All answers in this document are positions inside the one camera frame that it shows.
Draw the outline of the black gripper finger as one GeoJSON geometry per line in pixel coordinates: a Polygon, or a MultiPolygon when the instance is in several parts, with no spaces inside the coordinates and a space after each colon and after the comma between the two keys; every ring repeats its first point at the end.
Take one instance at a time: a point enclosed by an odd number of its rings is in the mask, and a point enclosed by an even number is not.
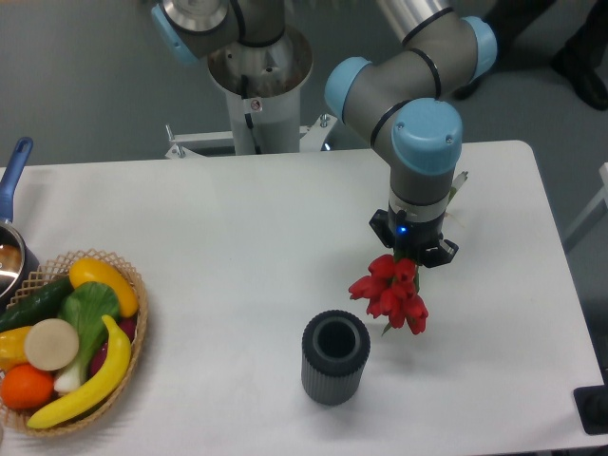
{"type": "Polygon", "coordinates": [[[459,246],[449,239],[439,238],[434,244],[424,247],[420,263],[426,268],[449,264],[459,251],[459,246]]]}
{"type": "Polygon", "coordinates": [[[389,214],[377,209],[370,219],[370,228],[386,248],[394,247],[394,234],[389,227],[389,214]]]}

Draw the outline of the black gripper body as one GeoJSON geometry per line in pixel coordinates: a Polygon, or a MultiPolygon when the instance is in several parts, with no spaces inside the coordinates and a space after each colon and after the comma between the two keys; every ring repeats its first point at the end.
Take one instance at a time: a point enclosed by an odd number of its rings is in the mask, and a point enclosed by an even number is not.
{"type": "Polygon", "coordinates": [[[394,234],[393,256],[396,261],[409,259],[420,263],[420,254],[424,247],[434,244],[442,233],[446,208],[432,212],[433,219],[413,220],[410,213],[396,205],[389,205],[389,228],[394,234]]]}

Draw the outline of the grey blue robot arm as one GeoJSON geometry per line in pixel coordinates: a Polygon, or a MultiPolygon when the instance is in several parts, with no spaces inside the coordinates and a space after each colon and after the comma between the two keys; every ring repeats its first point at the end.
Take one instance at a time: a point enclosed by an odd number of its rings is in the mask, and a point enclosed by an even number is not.
{"type": "MultiPolygon", "coordinates": [[[[370,226],[398,258],[433,268],[457,246],[442,225],[462,150],[462,121],[442,96],[496,60],[490,26],[447,1],[383,1],[402,49],[381,65],[351,57],[329,76],[324,98],[389,166],[389,204],[370,226]]],[[[151,11],[180,60],[205,61],[226,97],[239,155],[297,152],[299,91],[313,66],[306,38],[281,1],[160,1],[151,11]]]]}

